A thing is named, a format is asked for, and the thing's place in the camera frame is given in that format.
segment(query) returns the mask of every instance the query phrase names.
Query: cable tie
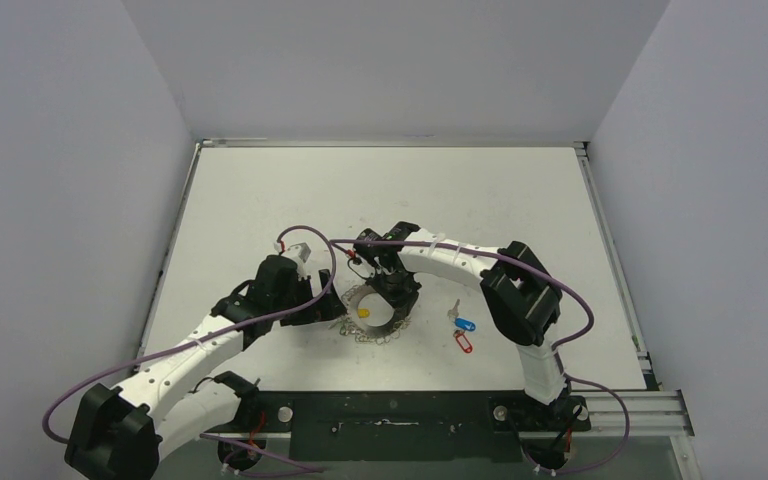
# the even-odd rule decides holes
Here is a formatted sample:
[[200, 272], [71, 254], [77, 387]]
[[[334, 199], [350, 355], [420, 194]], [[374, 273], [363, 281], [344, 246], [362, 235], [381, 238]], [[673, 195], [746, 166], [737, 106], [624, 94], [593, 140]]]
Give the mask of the cable tie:
[[458, 255], [461, 254], [461, 248], [466, 245], [464, 242], [458, 242], [458, 248], [455, 249], [455, 256], [452, 257], [452, 265], [455, 264], [455, 262], [458, 261]]
[[437, 244], [446, 239], [446, 234], [443, 232], [438, 233], [432, 237], [434, 239], [431, 245], [428, 247], [428, 256], [430, 257], [434, 253], [434, 249], [437, 248]]
[[187, 337], [187, 339], [196, 342], [196, 346], [204, 350], [204, 353], [210, 353], [210, 350], [208, 350], [207, 347], [204, 346], [204, 343], [198, 338]]

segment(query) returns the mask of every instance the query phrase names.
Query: gray wall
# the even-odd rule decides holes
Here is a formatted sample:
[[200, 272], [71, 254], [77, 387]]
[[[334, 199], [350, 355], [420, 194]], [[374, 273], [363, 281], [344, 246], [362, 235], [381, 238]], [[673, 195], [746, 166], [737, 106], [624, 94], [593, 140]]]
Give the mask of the gray wall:
[[0, 1], [0, 479], [76, 476], [40, 417], [134, 354], [192, 148], [118, 0]]
[[670, 2], [590, 154], [706, 478], [768, 478], [768, 2]]
[[200, 137], [590, 139], [667, 0], [124, 0]]

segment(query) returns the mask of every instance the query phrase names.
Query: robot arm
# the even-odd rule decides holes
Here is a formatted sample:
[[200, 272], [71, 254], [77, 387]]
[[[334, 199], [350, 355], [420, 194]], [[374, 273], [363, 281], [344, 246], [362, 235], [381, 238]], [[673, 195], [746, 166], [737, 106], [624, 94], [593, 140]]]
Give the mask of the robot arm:
[[544, 273], [546, 269], [523, 243], [507, 248], [481, 247], [446, 239], [417, 225], [399, 222], [383, 237], [364, 230], [360, 242], [403, 241], [431, 246], [371, 246], [356, 243], [355, 251], [373, 268], [367, 283], [394, 309], [407, 309], [416, 302], [421, 287], [413, 275], [427, 273], [481, 292], [499, 332], [517, 345], [525, 393], [544, 405], [563, 391], [566, 380], [554, 359], [551, 344], [560, 315], [561, 291], [529, 272], [473, 252], [498, 252]]
[[[256, 387], [231, 372], [195, 394], [189, 390], [223, 362], [272, 329], [273, 322], [248, 325], [211, 340], [198, 339], [244, 320], [286, 310], [313, 298], [304, 264], [305, 244], [268, 256], [248, 290], [221, 299], [179, 345], [195, 347], [143, 366], [113, 388], [96, 384], [81, 398], [66, 447], [66, 463], [93, 480], [151, 478], [158, 463], [200, 433], [229, 422], [240, 399]], [[323, 287], [330, 273], [320, 271]], [[302, 325], [345, 313], [333, 288], [310, 308], [281, 319]]]

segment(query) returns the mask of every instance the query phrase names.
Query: red wire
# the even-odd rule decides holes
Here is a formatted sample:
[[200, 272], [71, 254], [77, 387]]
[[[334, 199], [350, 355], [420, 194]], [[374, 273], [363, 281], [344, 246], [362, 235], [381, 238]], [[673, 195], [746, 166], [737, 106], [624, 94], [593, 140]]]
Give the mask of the red wire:
[[260, 423], [257, 428], [249, 432], [249, 445], [254, 445], [254, 436], [260, 433], [260, 430], [266, 424], [266, 412], [260, 412]]

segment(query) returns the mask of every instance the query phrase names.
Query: key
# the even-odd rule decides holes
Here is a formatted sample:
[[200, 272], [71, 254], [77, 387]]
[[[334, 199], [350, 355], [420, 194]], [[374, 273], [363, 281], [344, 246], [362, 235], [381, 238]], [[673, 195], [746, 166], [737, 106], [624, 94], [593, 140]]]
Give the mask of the key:
[[458, 318], [458, 305], [460, 305], [460, 304], [461, 304], [461, 299], [459, 298], [459, 299], [455, 300], [455, 306], [452, 307], [451, 310], [449, 310], [449, 313], [448, 313], [449, 320], [451, 320], [452, 322], [454, 322], [455, 319]]

